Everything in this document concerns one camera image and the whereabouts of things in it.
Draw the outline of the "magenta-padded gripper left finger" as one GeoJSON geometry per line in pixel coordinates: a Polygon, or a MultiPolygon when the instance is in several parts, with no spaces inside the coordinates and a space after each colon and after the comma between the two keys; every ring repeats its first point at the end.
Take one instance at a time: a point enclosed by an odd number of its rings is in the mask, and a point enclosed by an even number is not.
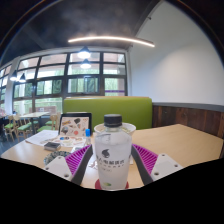
{"type": "Polygon", "coordinates": [[[44,170],[76,185],[80,185],[92,155],[92,146],[88,145],[66,157],[57,156],[44,167],[44,170]]]}

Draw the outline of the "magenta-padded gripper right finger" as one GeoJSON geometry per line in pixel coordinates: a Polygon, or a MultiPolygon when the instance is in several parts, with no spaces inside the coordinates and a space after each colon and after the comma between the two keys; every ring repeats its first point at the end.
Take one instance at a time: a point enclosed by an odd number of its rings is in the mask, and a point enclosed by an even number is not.
{"type": "Polygon", "coordinates": [[[182,169],[182,166],[165,153],[156,153],[136,144],[131,155],[136,162],[144,185],[150,184],[182,169]]]}

